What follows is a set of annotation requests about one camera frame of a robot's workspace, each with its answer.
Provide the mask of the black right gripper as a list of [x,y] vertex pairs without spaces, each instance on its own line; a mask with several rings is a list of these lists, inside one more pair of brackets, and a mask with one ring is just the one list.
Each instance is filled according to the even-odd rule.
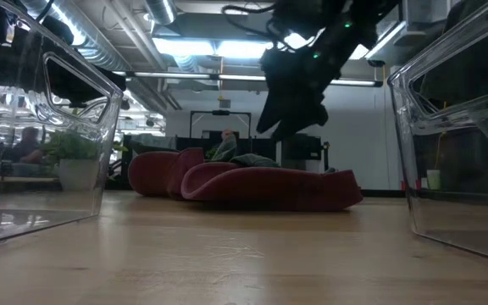
[[321,104],[323,92],[341,78],[354,49],[355,27],[341,24],[327,27],[310,46],[266,50],[260,65],[269,92],[256,131],[279,123],[271,138],[282,141],[312,125],[323,126],[329,118]]

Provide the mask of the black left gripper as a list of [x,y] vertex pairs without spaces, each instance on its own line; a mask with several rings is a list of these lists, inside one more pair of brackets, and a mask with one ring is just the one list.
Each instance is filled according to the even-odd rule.
[[63,49],[37,31],[18,26],[19,17],[0,13],[0,82],[18,84],[26,90],[42,92],[48,85],[54,95],[72,103],[86,103],[126,90],[126,77],[92,64],[65,64],[52,59],[42,62],[46,53],[61,57]]

